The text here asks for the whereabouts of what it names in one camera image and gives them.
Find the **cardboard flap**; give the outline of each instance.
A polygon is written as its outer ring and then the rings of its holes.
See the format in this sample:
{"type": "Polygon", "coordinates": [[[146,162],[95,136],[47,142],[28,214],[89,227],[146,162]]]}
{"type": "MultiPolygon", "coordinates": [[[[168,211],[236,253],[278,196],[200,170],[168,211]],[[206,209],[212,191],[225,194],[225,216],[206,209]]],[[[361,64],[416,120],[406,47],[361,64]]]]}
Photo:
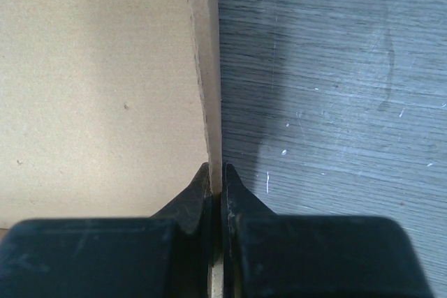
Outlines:
{"type": "Polygon", "coordinates": [[[222,189],[221,78],[217,0],[189,0],[196,47],[196,70],[205,118],[211,189],[222,189]]]}

